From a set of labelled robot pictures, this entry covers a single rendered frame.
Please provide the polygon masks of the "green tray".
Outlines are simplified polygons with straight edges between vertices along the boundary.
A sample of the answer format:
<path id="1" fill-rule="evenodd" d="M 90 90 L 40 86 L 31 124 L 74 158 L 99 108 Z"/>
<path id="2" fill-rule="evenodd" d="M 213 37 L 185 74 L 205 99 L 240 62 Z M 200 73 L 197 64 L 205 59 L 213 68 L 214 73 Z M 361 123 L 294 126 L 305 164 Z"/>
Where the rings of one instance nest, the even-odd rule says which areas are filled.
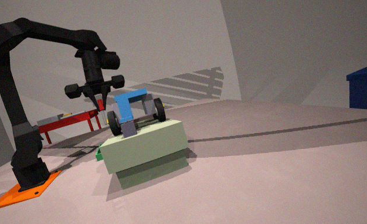
<path id="1" fill-rule="evenodd" d="M 101 145 L 103 145 L 103 143 L 102 143 L 102 144 L 100 144 L 100 145 L 99 145 L 99 147 L 100 147 Z M 103 160 L 103 157 L 102 157 L 102 155 L 101 155 L 101 152 L 100 152 L 99 147 L 98 147 L 97 152 L 96 152 L 96 158 L 97 158 L 97 160 L 98 160 L 98 161 L 99 161 L 99 160 Z"/>

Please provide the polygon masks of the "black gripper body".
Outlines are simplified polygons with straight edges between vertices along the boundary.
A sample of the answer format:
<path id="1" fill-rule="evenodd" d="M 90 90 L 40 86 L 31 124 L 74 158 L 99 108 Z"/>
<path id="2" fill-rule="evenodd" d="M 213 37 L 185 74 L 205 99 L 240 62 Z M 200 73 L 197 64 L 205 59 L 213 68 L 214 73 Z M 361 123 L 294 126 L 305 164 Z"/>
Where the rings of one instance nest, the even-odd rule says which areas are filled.
<path id="1" fill-rule="evenodd" d="M 86 79 L 85 86 L 79 87 L 78 84 L 70 84 L 64 88 L 65 94 L 70 99 L 81 96 L 85 90 L 100 89 L 102 86 L 113 86 L 115 89 L 124 87 L 124 76 L 112 76 L 110 81 L 104 82 L 101 66 L 97 63 L 90 63 L 84 66 L 84 75 Z"/>

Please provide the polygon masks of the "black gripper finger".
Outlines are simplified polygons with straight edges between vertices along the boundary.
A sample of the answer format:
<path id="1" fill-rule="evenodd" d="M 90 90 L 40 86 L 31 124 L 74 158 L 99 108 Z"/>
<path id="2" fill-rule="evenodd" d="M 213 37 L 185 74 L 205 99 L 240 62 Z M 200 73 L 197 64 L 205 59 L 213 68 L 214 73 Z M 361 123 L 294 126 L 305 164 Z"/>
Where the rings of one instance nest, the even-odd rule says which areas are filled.
<path id="1" fill-rule="evenodd" d="M 83 91 L 83 94 L 84 94 L 85 97 L 90 98 L 90 100 L 94 103 L 94 105 L 96 106 L 96 108 L 100 112 L 99 106 L 97 104 L 97 101 L 96 101 L 95 95 L 93 94 L 92 89 Z"/>
<path id="2" fill-rule="evenodd" d="M 102 86 L 101 87 L 101 93 L 102 93 L 102 98 L 103 98 L 102 99 L 103 107 L 104 107 L 105 110 L 106 110 L 106 98 L 107 98 L 108 93 L 111 91 L 110 87 L 111 86 Z"/>

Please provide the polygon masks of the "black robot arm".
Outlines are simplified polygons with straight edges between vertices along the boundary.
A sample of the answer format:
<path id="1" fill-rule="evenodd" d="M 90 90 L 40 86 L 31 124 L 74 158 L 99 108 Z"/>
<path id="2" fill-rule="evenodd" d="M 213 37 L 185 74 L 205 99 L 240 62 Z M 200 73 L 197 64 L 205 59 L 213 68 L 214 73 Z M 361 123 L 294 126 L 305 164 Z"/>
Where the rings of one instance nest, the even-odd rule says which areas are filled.
<path id="1" fill-rule="evenodd" d="M 51 175 L 45 162 L 38 158 L 44 139 L 38 125 L 32 127 L 26 118 L 10 67 L 9 51 L 26 38 L 72 45 L 78 49 L 75 57 L 81 58 L 83 68 L 90 63 L 107 70 L 120 67 L 116 52 L 105 51 L 107 48 L 95 31 L 64 29 L 26 18 L 0 24 L 0 95 L 12 124 L 16 152 L 11 166 L 21 187 L 18 192 L 43 185 Z M 96 46 L 98 49 L 94 50 Z"/>

